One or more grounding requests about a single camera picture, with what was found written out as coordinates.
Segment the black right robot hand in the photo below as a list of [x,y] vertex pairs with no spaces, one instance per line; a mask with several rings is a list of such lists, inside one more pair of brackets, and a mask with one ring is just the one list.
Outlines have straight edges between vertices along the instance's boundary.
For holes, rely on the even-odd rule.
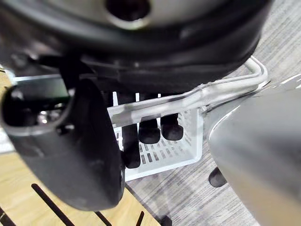
[[137,123],[108,108],[219,80],[255,51],[271,0],[3,0],[0,62],[29,76],[4,93],[0,122],[16,152],[63,202],[115,207],[139,144],[178,141],[178,111]]

